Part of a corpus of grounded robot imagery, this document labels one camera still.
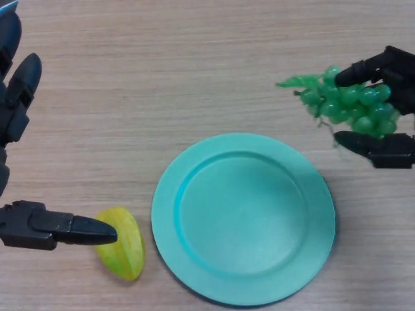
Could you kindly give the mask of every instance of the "teal plate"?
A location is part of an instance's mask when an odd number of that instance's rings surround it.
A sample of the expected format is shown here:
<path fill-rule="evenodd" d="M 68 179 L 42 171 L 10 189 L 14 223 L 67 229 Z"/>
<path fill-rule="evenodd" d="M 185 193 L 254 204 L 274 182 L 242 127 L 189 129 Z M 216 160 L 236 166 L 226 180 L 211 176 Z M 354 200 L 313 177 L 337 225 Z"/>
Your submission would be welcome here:
<path fill-rule="evenodd" d="M 154 193 L 152 230 L 173 274 L 225 305 L 284 299 L 320 271 L 335 207 L 314 166 L 275 139 L 224 134 L 196 143 Z"/>

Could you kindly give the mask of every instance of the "grape stem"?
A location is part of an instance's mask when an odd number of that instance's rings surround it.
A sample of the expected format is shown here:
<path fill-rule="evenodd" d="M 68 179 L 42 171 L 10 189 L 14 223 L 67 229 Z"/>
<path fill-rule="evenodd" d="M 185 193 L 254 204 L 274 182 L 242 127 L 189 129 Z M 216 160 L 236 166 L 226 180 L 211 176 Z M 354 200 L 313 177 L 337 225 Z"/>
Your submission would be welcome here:
<path fill-rule="evenodd" d="M 320 123 L 318 123 L 318 126 L 317 127 L 320 128 L 322 125 L 327 126 L 329 128 L 329 131 L 330 131 L 331 136 L 333 136 L 333 147 L 334 148 L 338 147 L 338 142 L 335 139 L 335 131 L 334 131 L 333 127 L 329 123 L 327 123 L 323 119 L 323 117 L 320 116 L 319 117 L 319 120 L 320 120 Z"/>

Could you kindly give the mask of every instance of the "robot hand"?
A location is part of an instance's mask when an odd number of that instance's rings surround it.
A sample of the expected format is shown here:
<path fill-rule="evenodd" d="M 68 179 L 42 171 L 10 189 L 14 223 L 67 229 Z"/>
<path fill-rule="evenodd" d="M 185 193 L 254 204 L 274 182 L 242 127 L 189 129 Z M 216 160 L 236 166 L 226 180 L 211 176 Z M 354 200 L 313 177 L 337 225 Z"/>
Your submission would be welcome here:
<path fill-rule="evenodd" d="M 387 46 L 385 51 L 361 60 L 335 77 L 337 86 L 352 86 L 382 80 L 390 90 L 389 102 L 400 114 L 415 113 L 415 55 Z M 376 139 L 369 135 L 340 131 L 336 141 L 368 158 L 375 168 L 412 168 L 415 163 L 415 138 L 395 133 Z"/>
<path fill-rule="evenodd" d="M 42 63 L 30 54 L 16 69 L 8 86 L 3 83 L 18 49 L 21 23 L 15 12 L 0 17 L 0 196 L 9 168 L 6 146 L 20 140 L 29 118 L 27 110 L 42 75 Z M 5 246 L 53 250 L 58 242 L 97 245 L 117 241 L 117 231 L 92 218 L 47 211 L 42 203 L 18 201 L 0 208 L 0 238 Z"/>

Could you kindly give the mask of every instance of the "green grapes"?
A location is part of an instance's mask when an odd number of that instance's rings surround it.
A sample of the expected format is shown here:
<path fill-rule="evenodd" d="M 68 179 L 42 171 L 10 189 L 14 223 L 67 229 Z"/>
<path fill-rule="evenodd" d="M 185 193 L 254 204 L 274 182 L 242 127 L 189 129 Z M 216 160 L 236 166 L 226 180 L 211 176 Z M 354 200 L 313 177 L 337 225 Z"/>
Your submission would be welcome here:
<path fill-rule="evenodd" d="M 314 118 L 325 117 L 334 125 L 345 122 L 352 131 L 374 137 L 394 133 L 401 114 L 388 103 L 390 88 L 385 84 L 366 87 L 365 83 L 337 87 L 335 77 L 340 71 L 331 66 L 322 75 L 295 76 L 289 84 L 277 86 L 304 87 L 294 93 Z"/>
<path fill-rule="evenodd" d="M 345 107 L 353 107 L 359 100 L 359 90 L 356 87 L 345 87 L 341 92 L 340 101 Z"/>
<path fill-rule="evenodd" d="M 336 115 L 340 111 L 340 107 L 337 104 L 336 100 L 328 100 L 321 107 L 321 114 L 325 115 L 326 117 L 331 117 L 332 115 Z"/>
<path fill-rule="evenodd" d="M 361 134 L 369 134 L 375 128 L 374 122 L 367 116 L 359 118 L 351 126 L 354 132 Z"/>
<path fill-rule="evenodd" d="M 361 90 L 359 100 L 363 105 L 371 106 L 376 101 L 376 91 L 370 87 Z"/>
<path fill-rule="evenodd" d="M 306 89 L 301 93 L 300 98 L 306 106 L 319 105 L 324 101 L 317 89 Z"/>
<path fill-rule="evenodd" d="M 386 102 L 390 97 L 390 88 L 386 84 L 381 84 L 375 87 L 376 100 L 379 102 Z"/>
<path fill-rule="evenodd" d="M 340 124 L 349 118 L 349 111 L 340 109 L 336 113 L 329 116 L 329 120 L 333 124 Z"/>

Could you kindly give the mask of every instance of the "tabletop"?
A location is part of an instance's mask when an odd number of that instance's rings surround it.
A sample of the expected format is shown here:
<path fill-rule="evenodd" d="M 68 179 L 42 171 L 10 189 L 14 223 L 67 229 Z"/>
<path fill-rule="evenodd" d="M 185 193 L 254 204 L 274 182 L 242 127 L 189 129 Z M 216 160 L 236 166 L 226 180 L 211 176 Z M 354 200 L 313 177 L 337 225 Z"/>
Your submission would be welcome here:
<path fill-rule="evenodd" d="M 414 10 L 410 0 L 22 1 L 14 63 L 36 52 L 43 76 L 30 124 L 8 146 L 2 202 L 89 217 L 125 206 L 143 232 L 147 262 L 125 284 L 91 247 L 1 246 L 0 309 L 224 310 L 163 265 L 150 229 L 152 195 L 188 146 L 250 132 L 305 155 L 327 180 L 338 216 L 324 269 L 264 310 L 413 310 L 415 174 L 375 170 L 333 148 L 330 131 L 274 84 L 346 67 L 386 45 L 415 52 Z M 404 117 L 399 130 L 412 128 Z"/>

